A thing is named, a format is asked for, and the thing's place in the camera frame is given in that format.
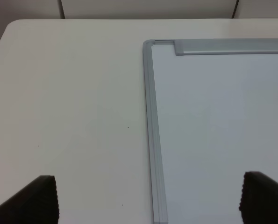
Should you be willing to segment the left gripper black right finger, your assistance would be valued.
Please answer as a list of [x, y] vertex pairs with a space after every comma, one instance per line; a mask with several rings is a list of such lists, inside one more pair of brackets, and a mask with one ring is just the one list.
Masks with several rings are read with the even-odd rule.
[[278, 182], [261, 172], [246, 172], [239, 211], [244, 224], [278, 224]]

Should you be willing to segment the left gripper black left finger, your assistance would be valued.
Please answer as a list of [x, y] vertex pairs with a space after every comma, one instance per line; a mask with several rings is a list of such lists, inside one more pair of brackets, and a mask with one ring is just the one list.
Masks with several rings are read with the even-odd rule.
[[0, 205], [0, 224], [57, 224], [55, 177], [41, 175]]

